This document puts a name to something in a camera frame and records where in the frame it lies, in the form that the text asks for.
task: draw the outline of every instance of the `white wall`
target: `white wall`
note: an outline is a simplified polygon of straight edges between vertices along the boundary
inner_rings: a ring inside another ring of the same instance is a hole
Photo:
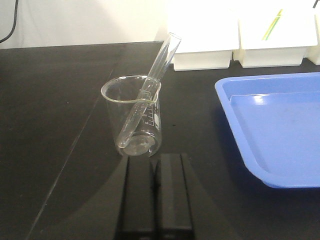
[[[0,0],[0,39],[15,0]],[[163,40],[166,0],[20,0],[17,25],[0,49]]]

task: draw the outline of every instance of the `beaker rim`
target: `beaker rim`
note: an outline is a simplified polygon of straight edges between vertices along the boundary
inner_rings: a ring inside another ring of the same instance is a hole
[[[109,86],[115,83],[116,80],[124,80],[127,78],[144,78],[146,79],[148,76],[147,75],[126,75],[126,76],[120,76],[120,77],[115,77],[109,81],[107,81],[101,88],[101,95],[108,101],[114,102],[114,103],[121,103],[121,104],[135,104],[138,102],[147,102],[149,104],[155,104],[158,100],[159,97],[159,91],[161,89],[161,82],[159,82],[159,87],[154,95],[153,99],[145,99],[145,98],[140,98],[140,99],[132,99],[132,100],[118,100],[118,99],[113,99],[110,98],[106,95],[107,89]]]

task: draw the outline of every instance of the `black countertop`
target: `black countertop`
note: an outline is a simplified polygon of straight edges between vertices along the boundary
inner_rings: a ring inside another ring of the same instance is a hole
[[[160,42],[0,50],[0,240],[105,239],[99,189],[120,161],[101,86],[146,74]],[[273,189],[244,166],[214,89],[235,76],[320,71],[300,66],[174,72],[160,91],[161,153],[188,153],[204,188],[246,240],[320,239],[320,189]],[[79,213],[87,218],[72,224]]]

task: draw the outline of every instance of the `white storage bin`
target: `white storage bin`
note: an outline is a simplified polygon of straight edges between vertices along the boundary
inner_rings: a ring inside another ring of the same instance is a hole
[[[175,71],[228,68],[233,50],[239,48],[236,16],[206,4],[169,14],[168,31],[182,38],[172,61]]]
[[[272,28],[279,12],[259,9],[239,16],[240,49],[233,52],[233,59],[242,67],[300,65],[308,46],[317,45],[313,8],[283,9]]]
[[[317,28],[317,40],[316,46],[308,47],[306,57],[316,65],[320,65],[320,12],[317,10],[315,13],[315,23]]]

